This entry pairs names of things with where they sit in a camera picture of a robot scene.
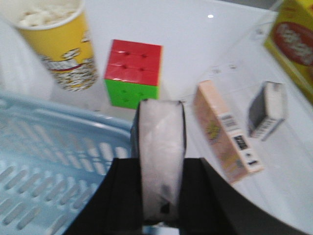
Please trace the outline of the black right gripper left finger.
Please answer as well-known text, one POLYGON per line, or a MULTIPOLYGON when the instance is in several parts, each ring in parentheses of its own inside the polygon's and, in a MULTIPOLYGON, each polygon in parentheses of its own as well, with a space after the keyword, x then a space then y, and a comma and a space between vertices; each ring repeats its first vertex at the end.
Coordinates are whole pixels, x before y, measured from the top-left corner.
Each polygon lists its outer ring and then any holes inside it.
POLYGON ((67 235, 140 235, 142 200, 139 160, 115 158, 67 235))

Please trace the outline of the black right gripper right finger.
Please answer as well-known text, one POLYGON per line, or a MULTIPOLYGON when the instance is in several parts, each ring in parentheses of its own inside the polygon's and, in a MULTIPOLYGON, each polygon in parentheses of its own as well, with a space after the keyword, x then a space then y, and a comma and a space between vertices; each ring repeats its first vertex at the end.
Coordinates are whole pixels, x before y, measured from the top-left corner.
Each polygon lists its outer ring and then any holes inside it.
POLYGON ((301 235, 238 193, 204 158, 186 158, 179 199, 181 235, 301 235))

